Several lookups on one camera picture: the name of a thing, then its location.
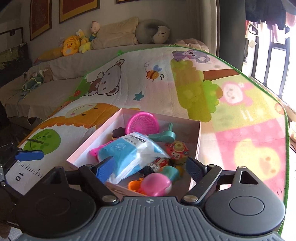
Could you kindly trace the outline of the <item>pink cardboard box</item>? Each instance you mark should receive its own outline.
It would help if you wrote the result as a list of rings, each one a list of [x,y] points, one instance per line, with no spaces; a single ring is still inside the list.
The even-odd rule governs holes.
[[[196,120],[120,109],[68,159],[77,169],[97,165],[95,172],[117,196],[181,198],[194,181],[186,171],[187,158],[198,156],[201,123]]]

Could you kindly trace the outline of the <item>grey neck pillow bear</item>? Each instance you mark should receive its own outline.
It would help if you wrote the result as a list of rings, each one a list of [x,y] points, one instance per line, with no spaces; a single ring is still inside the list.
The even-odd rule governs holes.
[[[135,37],[140,44],[165,44],[170,37],[170,29],[160,20],[144,20],[137,25]]]

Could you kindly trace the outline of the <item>blue white tissue pack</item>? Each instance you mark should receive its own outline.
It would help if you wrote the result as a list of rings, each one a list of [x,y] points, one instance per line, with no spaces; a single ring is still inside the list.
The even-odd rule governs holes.
[[[168,158],[168,154],[153,140],[135,132],[114,140],[99,150],[98,159],[103,161],[112,156],[115,168],[107,182],[118,184],[121,180],[137,173],[157,158]]]

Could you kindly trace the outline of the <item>framed wall picture left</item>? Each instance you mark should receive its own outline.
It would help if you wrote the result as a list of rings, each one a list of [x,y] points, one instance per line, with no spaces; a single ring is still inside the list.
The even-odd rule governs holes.
[[[31,0],[30,2],[30,40],[52,28],[52,1]]]

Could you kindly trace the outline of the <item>pink teal squirt toy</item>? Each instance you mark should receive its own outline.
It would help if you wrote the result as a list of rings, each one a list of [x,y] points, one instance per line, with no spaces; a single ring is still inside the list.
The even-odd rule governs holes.
[[[160,172],[130,181],[127,188],[146,196],[165,196],[170,193],[173,184],[182,178],[183,174],[182,167],[164,166]]]

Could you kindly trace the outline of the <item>framed wall picture middle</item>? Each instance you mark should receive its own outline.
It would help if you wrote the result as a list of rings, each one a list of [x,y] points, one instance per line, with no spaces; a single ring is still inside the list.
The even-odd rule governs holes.
[[[95,9],[100,9],[100,0],[60,0],[59,23]]]

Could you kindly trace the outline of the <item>beige cushion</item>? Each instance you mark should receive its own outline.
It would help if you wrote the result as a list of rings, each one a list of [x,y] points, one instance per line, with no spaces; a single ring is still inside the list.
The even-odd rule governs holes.
[[[137,45],[135,30],[138,22],[138,17],[134,16],[122,22],[102,26],[96,38],[91,41],[92,49]]]

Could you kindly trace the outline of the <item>beige covered sofa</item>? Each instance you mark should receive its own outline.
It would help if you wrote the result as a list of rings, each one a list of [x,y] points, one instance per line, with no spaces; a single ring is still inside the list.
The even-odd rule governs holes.
[[[218,98],[205,52],[178,46],[102,50],[31,67],[1,88],[9,119],[29,129],[98,128],[122,108],[208,122]]]

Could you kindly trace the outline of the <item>green toy crank handle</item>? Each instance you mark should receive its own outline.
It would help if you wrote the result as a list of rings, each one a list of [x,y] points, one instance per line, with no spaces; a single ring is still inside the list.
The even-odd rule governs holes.
[[[155,133],[148,135],[148,138],[154,142],[173,143],[176,139],[176,134],[173,132],[173,123],[169,124],[168,130],[161,133]]]

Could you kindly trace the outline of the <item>small white yogurt bottle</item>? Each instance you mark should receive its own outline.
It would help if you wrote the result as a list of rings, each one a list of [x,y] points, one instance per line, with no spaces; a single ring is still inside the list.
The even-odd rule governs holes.
[[[168,158],[157,158],[153,162],[146,165],[139,173],[143,176],[147,176],[152,173],[158,173],[164,166],[170,166],[171,160]]]

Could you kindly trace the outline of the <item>red toy camera keychain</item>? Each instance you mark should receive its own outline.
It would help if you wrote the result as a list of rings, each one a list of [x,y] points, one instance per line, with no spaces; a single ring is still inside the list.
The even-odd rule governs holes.
[[[182,165],[189,156],[189,148],[185,143],[174,141],[173,143],[165,143],[165,151],[173,160],[174,165]]]

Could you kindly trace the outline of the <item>small doll plush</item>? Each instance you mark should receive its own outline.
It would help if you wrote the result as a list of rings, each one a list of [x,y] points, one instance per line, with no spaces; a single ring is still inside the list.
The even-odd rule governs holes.
[[[97,37],[97,33],[99,32],[100,28],[101,28],[101,25],[100,25],[99,22],[92,21],[92,25],[91,25],[91,28],[90,28],[91,35],[89,37],[90,42]]]

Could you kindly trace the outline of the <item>pink yellow toy cake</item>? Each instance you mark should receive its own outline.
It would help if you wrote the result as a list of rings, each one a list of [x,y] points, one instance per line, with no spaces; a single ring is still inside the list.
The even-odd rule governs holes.
[[[123,137],[126,135],[125,128],[119,127],[112,131],[111,139],[114,141],[120,137]]]

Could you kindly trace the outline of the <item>colourful cartoon play mat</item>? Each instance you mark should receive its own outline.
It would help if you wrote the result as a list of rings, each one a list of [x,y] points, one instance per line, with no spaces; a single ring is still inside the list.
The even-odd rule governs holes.
[[[20,143],[42,150],[41,161],[16,163],[9,184],[28,192],[53,166],[81,166],[78,148],[122,108],[201,123],[198,159],[233,170],[247,166],[283,201],[288,185],[288,123],[280,102],[258,83],[216,56],[179,46],[119,52],[90,50],[41,63],[53,79],[18,104],[23,83],[1,90],[10,115],[41,123]]]

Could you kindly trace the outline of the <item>pink plastic toy basket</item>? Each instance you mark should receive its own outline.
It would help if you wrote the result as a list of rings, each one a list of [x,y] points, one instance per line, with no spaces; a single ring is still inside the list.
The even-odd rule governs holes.
[[[159,123],[153,114],[142,111],[129,119],[125,131],[126,134],[135,132],[143,135],[155,134],[159,132]]]

